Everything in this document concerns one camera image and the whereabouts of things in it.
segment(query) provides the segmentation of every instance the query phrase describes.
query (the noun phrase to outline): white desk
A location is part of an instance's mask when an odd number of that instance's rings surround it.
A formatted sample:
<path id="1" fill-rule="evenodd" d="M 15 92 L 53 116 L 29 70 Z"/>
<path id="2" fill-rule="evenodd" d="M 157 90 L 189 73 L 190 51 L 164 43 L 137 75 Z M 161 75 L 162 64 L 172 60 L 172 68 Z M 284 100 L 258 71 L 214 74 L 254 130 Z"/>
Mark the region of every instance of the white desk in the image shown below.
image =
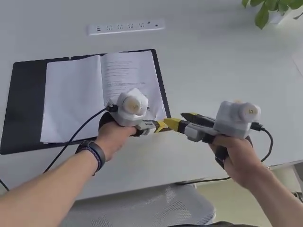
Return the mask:
<path id="1" fill-rule="evenodd" d="M 3 5 L 1 127 L 14 62 L 154 48 L 172 116 L 180 117 L 181 112 L 214 116 L 223 100 L 250 101 L 261 107 L 261 122 L 275 139 L 266 164 L 303 159 L 303 78 L 290 58 L 303 34 L 300 21 L 286 19 L 280 27 L 260 31 L 239 0 L 7 0 Z M 141 18 L 164 18 L 167 29 L 85 34 L 87 24 Z M 252 140 L 264 156 L 268 137 L 253 133 Z M 57 164 L 75 149 L 70 146 Z M 40 174 L 59 150 L 1 156 L 0 177 L 15 187 Z M 222 174 L 206 144 L 178 133 L 130 138 L 78 198 Z"/>

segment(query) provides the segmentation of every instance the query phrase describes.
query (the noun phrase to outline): power strip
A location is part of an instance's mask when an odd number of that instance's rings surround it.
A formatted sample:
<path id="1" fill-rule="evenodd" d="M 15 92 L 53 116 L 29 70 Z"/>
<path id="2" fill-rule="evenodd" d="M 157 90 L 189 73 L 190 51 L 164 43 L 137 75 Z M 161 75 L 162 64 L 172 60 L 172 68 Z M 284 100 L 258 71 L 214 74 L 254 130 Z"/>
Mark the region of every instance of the power strip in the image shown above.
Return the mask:
<path id="1" fill-rule="evenodd" d="M 137 20 L 128 21 L 115 24 L 100 24 L 89 25 L 88 35 L 104 35 L 126 32 L 142 32 L 165 29 L 165 22 L 163 19 L 159 20 Z"/>

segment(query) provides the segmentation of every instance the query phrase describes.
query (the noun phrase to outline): leaf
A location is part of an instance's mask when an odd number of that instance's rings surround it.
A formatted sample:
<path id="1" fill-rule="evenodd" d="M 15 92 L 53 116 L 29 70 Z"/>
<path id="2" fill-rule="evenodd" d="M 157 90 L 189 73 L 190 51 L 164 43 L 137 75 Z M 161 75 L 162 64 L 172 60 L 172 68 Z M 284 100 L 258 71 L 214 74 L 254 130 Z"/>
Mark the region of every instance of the leaf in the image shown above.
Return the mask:
<path id="1" fill-rule="evenodd" d="M 260 29 L 263 29 L 265 25 L 267 24 L 269 19 L 269 11 L 265 4 L 261 7 L 260 11 L 257 13 L 255 17 L 255 24 Z"/>
<path id="2" fill-rule="evenodd" d="M 297 20 L 297 19 L 299 19 L 300 18 L 300 16 L 302 16 L 303 15 L 303 12 L 300 14 L 300 15 L 298 15 L 298 16 L 296 16 L 296 17 L 294 17 L 294 19 L 295 20 Z"/>
<path id="3" fill-rule="evenodd" d="M 264 0 L 250 0 L 250 5 L 254 7 L 261 4 L 262 2 L 264 2 Z"/>
<path id="4" fill-rule="evenodd" d="M 276 11 L 278 9 L 278 0 L 265 0 L 265 4 L 270 11 Z"/>
<path id="5" fill-rule="evenodd" d="M 279 4 L 288 5 L 292 0 L 280 0 Z"/>
<path id="6" fill-rule="evenodd" d="M 246 8 L 247 4 L 248 4 L 249 0 L 242 0 L 242 5 L 244 6 L 244 8 Z"/>
<path id="7" fill-rule="evenodd" d="M 285 14 L 285 12 L 287 12 L 289 10 L 289 6 L 288 5 L 284 5 L 281 2 L 279 2 L 279 9 L 278 11 L 280 12 L 280 14 L 283 16 Z"/>
<path id="8" fill-rule="evenodd" d="M 298 9 L 298 8 L 300 8 L 302 5 L 303 5 L 303 0 L 292 0 L 292 1 L 289 3 L 289 7 L 290 7 L 291 9 Z"/>

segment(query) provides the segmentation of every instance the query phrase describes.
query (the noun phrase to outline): forearm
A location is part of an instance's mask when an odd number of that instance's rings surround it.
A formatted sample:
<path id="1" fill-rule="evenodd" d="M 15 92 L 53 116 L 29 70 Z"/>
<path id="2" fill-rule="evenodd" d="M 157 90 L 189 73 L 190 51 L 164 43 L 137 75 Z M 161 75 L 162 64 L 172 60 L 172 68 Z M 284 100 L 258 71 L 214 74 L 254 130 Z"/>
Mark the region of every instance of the forearm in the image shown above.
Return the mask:
<path id="1" fill-rule="evenodd" d="M 303 204 L 271 173 L 260 168 L 252 176 L 248 189 L 257 199 L 273 227 L 301 226 Z"/>
<path id="2" fill-rule="evenodd" d="M 8 227 L 56 227 L 97 169 L 89 151 L 0 197 L 0 219 Z"/>

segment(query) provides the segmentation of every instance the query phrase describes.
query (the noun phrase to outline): black cable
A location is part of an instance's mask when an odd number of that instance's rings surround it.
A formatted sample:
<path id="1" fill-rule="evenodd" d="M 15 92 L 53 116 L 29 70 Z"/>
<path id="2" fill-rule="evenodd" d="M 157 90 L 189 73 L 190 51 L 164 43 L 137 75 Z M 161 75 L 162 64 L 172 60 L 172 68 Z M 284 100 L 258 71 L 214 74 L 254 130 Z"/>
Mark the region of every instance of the black cable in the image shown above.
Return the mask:
<path id="1" fill-rule="evenodd" d="M 261 162 L 264 162 L 271 154 L 271 150 L 273 149 L 273 146 L 274 146 L 274 138 L 269 133 L 269 131 L 267 131 L 265 128 L 262 127 L 260 131 L 265 132 L 269 136 L 269 139 L 270 139 L 270 145 L 269 145 L 268 153 L 265 155 L 264 158 L 261 159 Z"/>
<path id="2" fill-rule="evenodd" d="M 0 184 L 9 192 L 9 188 L 6 186 L 6 184 L 0 179 Z"/>
<path id="3" fill-rule="evenodd" d="M 62 150 L 59 152 L 59 154 L 53 159 L 53 161 L 49 164 L 49 166 L 44 170 L 43 173 L 46 173 L 52 166 L 53 164 L 57 161 L 57 159 L 60 157 L 60 155 L 65 151 L 65 149 L 70 145 L 72 140 L 77 136 L 77 134 L 84 128 L 85 125 L 87 125 L 91 120 L 93 120 L 95 117 L 103 113 L 107 108 L 104 108 L 103 110 L 99 111 L 92 117 L 90 117 L 81 127 L 73 134 L 73 136 L 70 138 L 70 140 L 65 144 L 65 146 L 62 148 Z"/>
<path id="4" fill-rule="evenodd" d="M 272 137 L 272 135 L 269 133 L 269 131 L 267 131 L 265 128 L 262 127 L 262 125 L 258 124 L 260 127 L 258 128 L 251 128 L 253 130 L 256 130 L 256 131 L 263 131 L 265 132 L 268 136 L 269 136 L 269 139 L 270 139 L 270 145 L 269 145 L 269 149 L 268 149 L 268 153 L 265 155 L 264 158 L 261 159 L 261 162 L 264 162 L 271 154 L 271 151 L 273 149 L 273 146 L 274 146 L 274 138 Z M 218 178 L 218 179 L 209 179 L 209 180 L 196 180 L 196 181 L 190 181 L 190 182 L 179 182 L 179 183 L 176 183 L 178 185 L 187 185 L 187 184 L 193 184 L 193 183 L 203 183 L 203 182 L 215 182 L 215 181 L 225 181 L 225 180 L 229 180 L 230 177 L 226 177 L 226 178 Z"/>
<path id="5" fill-rule="evenodd" d="M 59 152 L 59 154 L 53 159 L 53 161 L 50 163 L 50 165 L 44 170 L 43 173 L 46 173 L 56 162 L 56 160 L 60 157 L 60 155 L 66 150 L 66 148 L 70 145 L 72 140 L 77 136 L 77 134 L 84 128 L 85 125 L 87 125 L 91 120 L 93 120 L 95 117 L 103 113 L 104 111 L 110 111 L 110 112 L 116 112 L 117 111 L 117 105 L 112 105 L 104 108 L 103 110 L 100 110 L 98 113 L 90 117 L 86 122 L 84 122 L 83 125 L 80 126 L 80 128 L 73 134 L 73 136 L 70 138 L 70 140 L 65 144 L 65 146 L 62 148 L 62 150 Z M 9 188 L 6 186 L 6 184 L 0 179 L 0 184 L 9 191 Z"/>

